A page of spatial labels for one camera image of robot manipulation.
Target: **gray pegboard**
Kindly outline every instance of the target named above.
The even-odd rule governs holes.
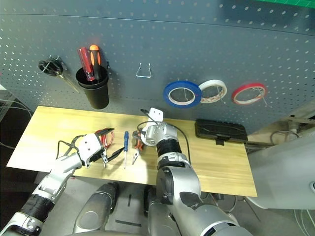
[[[0,83],[32,109],[93,110],[82,91],[37,75],[39,60],[60,55],[75,82],[76,49],[90,44],[101,47],[111,66],[107,112],[140,115],[140,108],[154,106],[169,118],[235,122],[252,133],[314,99],[313,9],[231,0],[17,2],[0,6]],[[152,78],[135,77],[140,62],[144,73],[151,63]],[[182,110],[162,98],[170,82],[211,78],[227,85],[226,104]],[[272,108],[232,103],[232,92],[250,82],[267,86]]]

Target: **pliers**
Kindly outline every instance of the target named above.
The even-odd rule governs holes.
[[[140,155],[140,151],[143,150],[144,144],[141,140],[140,134],[141,134],[141,131],[139,131],[139,130],[135,130],[132,133],[132,136],[136,139],[136,144],[134,146],[135,151],[134,151],[134,155],[133,155],[133,159],[132,159],[132,165],[136,162],[138,156]]]

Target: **black case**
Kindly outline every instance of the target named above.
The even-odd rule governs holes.
[[[196,136],[203,139],[215,139],[217,145],[224,146],[224,141],[247,142],[247,133],[244,126],[217,122],[206,119],[197,119],[195,123]]]

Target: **white tape roll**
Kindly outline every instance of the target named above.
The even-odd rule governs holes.
[[[220,95],[217,94],[216,96],[213,97],[202,97],[201,98],[201,103],[213,103],[213,102],[217,102],[220,100],[220,96],[221,98],[223,98],[226,93],[227,93],[227,88],[226,85],[223,81],[221,80],[208,80],[206,82],[203,82],[201,85],[199,85],[199,88],[201,91],[205,90],[206,88],[209,87],[221,87],[222,90],[220,91]]]

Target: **wooden table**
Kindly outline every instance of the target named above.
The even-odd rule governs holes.
[[[104,112],[91,112],[39,106],[25,129],[7,166],[49,172],[56,159],[57,142],[71,142],[77,136],[93,133],[106,127],[115,128],[115,138],[108,149],[108,155],[123,147],[124,132],[129,131],[127,165],[124,170],[124,154],[108,163],[98,160],[77,170],[75,176],[155,184],[157,174],[157,152],[155,147],[146,146],[134,165],[134,139],[131,134],[137,124],[147,117]],[[201,190],[243,196],[257,196],[251,168],[243,144],[225,142],[224,146],[215,141],[199,139],[194,134],[194,121],[165,119],[180,127],[187,135],[191,162],[196,171]],[[182,152],[187,156],[185,139],[179,133]],[[67,146],[61,144],[60,154]]]

